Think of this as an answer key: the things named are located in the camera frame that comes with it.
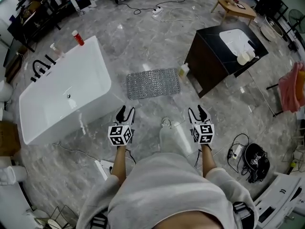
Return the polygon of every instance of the white box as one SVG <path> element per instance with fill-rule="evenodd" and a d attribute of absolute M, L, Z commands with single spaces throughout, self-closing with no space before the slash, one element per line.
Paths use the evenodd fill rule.
<path fill-rule="evenodd" d="M 129 125 L 115 125 L 108 128 L 108 138 L 112 146 L 125 146 L 132 137 Z"/>
<path fill-rule="evenodd" d="M 193 137 L 195 142 L 199 144 L 210 144 L 214 138 L 213 124 L 192 125 Z"/>

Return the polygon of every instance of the white toilet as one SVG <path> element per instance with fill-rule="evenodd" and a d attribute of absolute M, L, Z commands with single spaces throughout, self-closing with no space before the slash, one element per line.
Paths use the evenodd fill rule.
<path fill-rule="evenodd" d="M 0 108 L 0 121 L 13 122 L 13 114 Z"/>
<path fill-rule="evenodd" d="M 14 185 L 24 181 L 28 176 L 23 166 L 8 166 L 0 169 L 0 186 Z"/>
<path fill-rule="evenodd" d="M 7 102 L 13 94 L 13 87 L 2 80 L 0 82 L 0 102 Z"/>

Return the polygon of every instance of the black faucet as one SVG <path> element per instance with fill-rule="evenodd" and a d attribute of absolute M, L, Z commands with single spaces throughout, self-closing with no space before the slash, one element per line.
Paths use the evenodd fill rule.
<path fill-rule="evenodd" d="M 44 65 L 48 70 L 51 68 L 51 66 L 45 64 L 44 62 L 41 62 L 40 60 L 35 60 L 35 61 L 33 62 L 33 71 L 34 71 L 34 73 L 35 73 L 35 77 L 37 77 L 37 78 L 39 79 L 39 78 L 40 78 L 40 75 L 39 75 L 39 74 L 37 73 L 37 71 L 35 70 L 35 63 L 36 63 L 36 62 L 41 63 L 41 64 Z M 40 71 L 41 73 L 43 73 L 43 74 L 46 73 L 45 70 L 42 69 L 42 68 L 40 68 L 39 71 Z"/>
<path fill-rule="evenodd" d="M 46 57 L 52 64 L 56 65 L 56 62 L 55 62 L 53 59 L 51 59 L 48 55 L 45 55 L 45 57 Z"/>

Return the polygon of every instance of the small bottle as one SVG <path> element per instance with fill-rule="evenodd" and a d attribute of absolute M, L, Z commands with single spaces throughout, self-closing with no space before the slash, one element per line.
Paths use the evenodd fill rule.
<path fill-rule="evenodd" d="M 188 74 L 189 72 L 189 64 L 188 63 L 185 63 L 183 65 L 181 65 L 178 69 L 178 75 L 181 77 L 181 79 L 184 81 L 185 78 L 186 78 L 186 75 Z"/>
<path fill-rule="evenodd" d="M 72 36 L 74 36 L 74 38 L 76 39 L 76 41 L 80 46 L 83 46 L 85 44 L 80 34 L 77 31 L 73 31 Z"/>
<path fill-rule="evenodd" d="M 62 50 L 56 48 L 54 43 L 51 44 L 50 48 L 52 48 L 54 50 L 54 52 L 56 53 L 56 55 L 60 58 L 63 58 L 66 55 Z"/>

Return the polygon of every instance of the black bag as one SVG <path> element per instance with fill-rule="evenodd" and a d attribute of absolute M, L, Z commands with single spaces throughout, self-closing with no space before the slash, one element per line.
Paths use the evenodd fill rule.
<path fill-rule="evenodd" d="M 242 175 L 246 175 L 248 172 L 249 183 L 262 181 L 270 168 L 270 162 L 267 158 L 267 153 L 257 144 L 252 143 L 246 147 L 244 151 L 244 167 Z"/>

